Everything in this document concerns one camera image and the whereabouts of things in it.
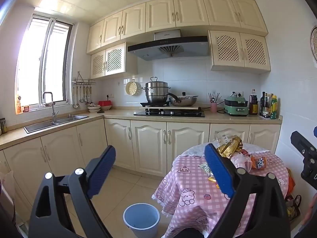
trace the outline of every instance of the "tile floor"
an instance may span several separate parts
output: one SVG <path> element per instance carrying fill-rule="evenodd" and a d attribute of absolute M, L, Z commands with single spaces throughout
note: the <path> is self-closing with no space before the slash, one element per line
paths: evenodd
<path fill-rule="evenodd" d="M 162 211 L 162 207 L 151 198 L 159 184 L 159 180 L 133 175 L 114 168 L 110 171 L 100 193 L 92 198 L 92 203 L 113 238 L 136 237 L 123 222 L 123 212 L 129 205 L 144 202 L 152 204 L 159 212 Z M 86 237 L 71 199 L 67 201 L 67 208 L 76 233 Z M 156 238 L 165 233 L 170 220 L 161 213 Z"/>

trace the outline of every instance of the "pink checkered tablecloth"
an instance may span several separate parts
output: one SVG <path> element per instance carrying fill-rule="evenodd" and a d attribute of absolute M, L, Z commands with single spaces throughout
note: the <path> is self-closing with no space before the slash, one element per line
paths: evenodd
<path fill-rule="evenodd" d="M 266 156 L 267 167 L 263 170 L 252 169 L 250 174 L 265 176 L 269 172 L 274 173 L 285 197 L 288 189 L 288 172 L 282 160 L 271 152 L 253 156 Z M 173 163 L 172 170 L 153 194 L 152 198 L 163 207 L 162 213 L 172 216 L 165 238 L 172 238 L 190 227 L 198 229 L 207 237 L 224 212 L 229 198 L 207 179 L 207 174 L 198 166 L 204 162 L 205 158 L 199 156 L 178 157 Z M 236 235 L 243 234 L 254 200 L 255 194 L 251 194 Z"/>

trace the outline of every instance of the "white wall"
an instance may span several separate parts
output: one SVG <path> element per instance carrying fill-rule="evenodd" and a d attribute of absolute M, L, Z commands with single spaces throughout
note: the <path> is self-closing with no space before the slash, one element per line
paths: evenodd
<path fill-rule="evenodd" d="M 15 71 L 20 45 L 29 20 L 34 12 L 33 7 L 16 4 L 6 16 L 0 28 L 0 117 L 6 118 L 7 126 L 44 118 L 52 115 L 52 109 L 15 114 Z M 72 36 L 76 37 L 70 46 L 74 52 L 69 55 L 72 63 L 72 79 L 80 70 L 83 78 L 90 76 L 90 56 L 86 54 L 89 26 L 85 23 L 75 23 Z M 72 105 L 57 107 L 59 113 L 73 112 Z"/>
<path fill-rule="evenodd" d="M 272 71 L 261 76 L 261 90 L 277 94 L 283 123 L 276 155 L 294 174 L 294 194 L 302 195 L 301 209 L 316 193 L 301 179 L 303 156 L 290 143 L 298 131 L 315 147 L 317 138 L 317 63 L 310 48 L 310 32 L 317 20 L 305 0 L 256 0 L 264 17 Z"/>
<path fill-rule="evenodd" d="M 248 100 L 252 89 L 260 95 L 260 77 L 256 74 L 215 72 L 210 70 L 210 57 L 187 57 L 176 59 L 160 59 L 144 61 L 138 58 L 135 81 L 142 87 L 150 81 L 150 77 L 156 76 L 159 81 L 165 81 L 171 87 L 170 92 L 175 95 L 198 95 L 198 105 L 204 106 L 208 100 L 208 92 L 219 92 L 222 101 L 231 95 L 232 91 L 244 92 Z M 140 106 L 140 102 L 146 102 L 145 92 L 129 96 L 125 91 L 125 84 L 132 80 L 127 78 L 115 78 L 103 80 L 102 97 L 107 100 L 107 94 L 114 94 L 111 98 L 115 106 Z"/>

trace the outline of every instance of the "blue bucket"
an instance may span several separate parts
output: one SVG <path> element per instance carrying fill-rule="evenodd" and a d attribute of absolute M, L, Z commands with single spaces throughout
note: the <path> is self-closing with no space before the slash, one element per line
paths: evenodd
<path fill-rule="evenodd" d="M 138 238 L 153 238 L 157 234 L 159 220 L 159 211 L 147 203 L 133 204 L 123 212 L 123 221 Z"/>

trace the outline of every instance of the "faucet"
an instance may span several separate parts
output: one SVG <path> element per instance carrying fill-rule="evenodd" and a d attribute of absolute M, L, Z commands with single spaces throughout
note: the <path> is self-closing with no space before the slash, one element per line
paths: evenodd
<path fill-rule="evenodd" d="M 53 110 L 52 122 L 56 122 L 56 116 L 57 116 L 57 114 L 58 114 L 58 111 L 57 111 L 56 113 L 55 113 L 55 111 L 54 111 L 53 93 L 52 93 L 52 92 L 44 92 L 44 93 L 43 93 L 43 99 L 44 99 L 44 97 L 45 97 L 45 94 L 51 94 L 51 96 L 52 96 L 52 110 Z"/>

